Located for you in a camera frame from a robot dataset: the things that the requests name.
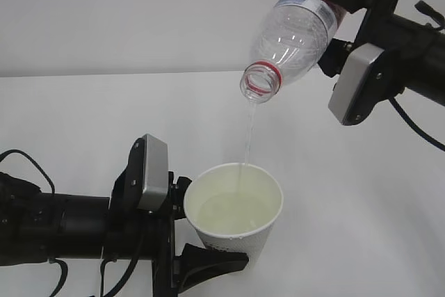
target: bottle neck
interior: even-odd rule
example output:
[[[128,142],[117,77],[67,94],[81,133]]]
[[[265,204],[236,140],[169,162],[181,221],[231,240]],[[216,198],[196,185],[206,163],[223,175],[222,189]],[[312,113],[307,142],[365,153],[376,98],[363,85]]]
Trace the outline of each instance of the bottle neck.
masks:
[[[267,62],[256,62],[245,69],[241,92],[250,101],[261,104],[277,94],[281,85],[280,71]]]

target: plastic water bottle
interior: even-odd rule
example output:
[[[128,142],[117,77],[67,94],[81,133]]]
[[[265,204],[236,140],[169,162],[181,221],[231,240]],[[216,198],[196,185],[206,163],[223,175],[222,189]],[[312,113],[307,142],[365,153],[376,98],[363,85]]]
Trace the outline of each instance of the plastic water bottle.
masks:
[[[346,11],[326,0],[279,0],[250,50],[242,93],[262,103],[301,78],[325,52]]]

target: white table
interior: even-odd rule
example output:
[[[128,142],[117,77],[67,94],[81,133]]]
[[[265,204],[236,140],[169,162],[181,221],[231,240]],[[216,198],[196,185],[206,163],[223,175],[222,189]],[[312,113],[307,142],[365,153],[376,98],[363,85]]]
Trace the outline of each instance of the white table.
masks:
[[[196,177],[243,158],[247,103],[239,72],[0,79],[0,149],[20,148],[59,193],[103,195],[149,132],[168,143],[170,169]],[[334,82],[313,71],[257,111],[251,162],[284,189],[284,210],[251,273],[227,275],[184,296],[445,295],[445,154],[408,129],[388,103],[357,127],[327,109]],[[414,93],[400,98],[425,130],[445,141],[445,109]],[[25,160],[0,170],[49,187]],[[200,245],[187,224],[177,248]],[[97,290],[99,260],[70,260],[60,296]],[[110,264],[107,290],[127,262]],[[49,264],[0,268],[1,295],[48,296]],[[140,262],[120,296],[151,296]]]

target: white paper cup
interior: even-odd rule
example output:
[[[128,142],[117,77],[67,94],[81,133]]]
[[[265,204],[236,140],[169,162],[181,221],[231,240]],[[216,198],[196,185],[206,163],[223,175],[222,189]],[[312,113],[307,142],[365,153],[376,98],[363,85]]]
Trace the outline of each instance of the white paper cup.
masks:
[[[256,197],[267,206],[267,223],[242,234],[219,234],[206,231],[198,223],[202,205],[222,193],[234,193],[238,188],[242,168],[241,191]],[[264,169],[240,163],[227,163],[202,173],[187,189],[184,211],[190,224],[196,229],[203,244],[216,250],[244,252],[249,257],[249,267],[259,258],[273,223],[283,207],[283,193],[277,180]]]

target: cup rim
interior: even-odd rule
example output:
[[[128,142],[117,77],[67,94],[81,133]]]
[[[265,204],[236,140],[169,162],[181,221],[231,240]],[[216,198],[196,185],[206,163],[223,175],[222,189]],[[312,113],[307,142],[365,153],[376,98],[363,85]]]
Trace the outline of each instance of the cup rim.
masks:
[[[257,229],[253,230],[253,231],[249,231],[249,232],[244,232],[244,233],[240,233],[240,234],[218,234],[218,233],[213,233],[213,232],[208,232],[205,231],[203,229],[201,229],[200,227],[198,227],[194,222],[191,221],[191,219],[188,218],[188,214],[187,214],[187,206],[186,206],[186,201],[188,198],[188,190],[193,187],[194,183],[196,180],[198,180],[199,178],[201,178],[203,175],[211,172],[212,170],[215,170],[217,168],[222,168],[222,167],[226,167],[226,166],[239,166],[239,165],[243,165],[243,163],[223,163],[221,165],[217,165],[214,166],[204,172],[202,172],[201,174],[199,174],[193,181],[192,183],[188,186],[186,194],[184,196],[184,213],[186,215],[186,218],[188,220],[188,222],[193,226],[193,228],[195,228],[197,231],[207,235],[207,236],[212,236],[213,238],[219,238],[219,239],[242,239],[245,238],[247,236],[252,236],[254,234],[258,234],[261,231],[267,230],[278,218],[278,216],[280,215],[282,209],[283,209],[283,202],[284,202],[284,195],[283,195],[283,190],[281,189],[280,183],[264,168],[261,168],[259,166],[256,165],[252,165],[252,164],[248,164],[249,167],[253,167],[256,168],[257,170],[260,170],[264,173],[266,173],[274,182],[275,185],[277,186],[278,190],[280,191],[280,207],[277,210],[277,213],[273,216],[273,218],[265,225],[262,225],[261,227],[258,227]]]

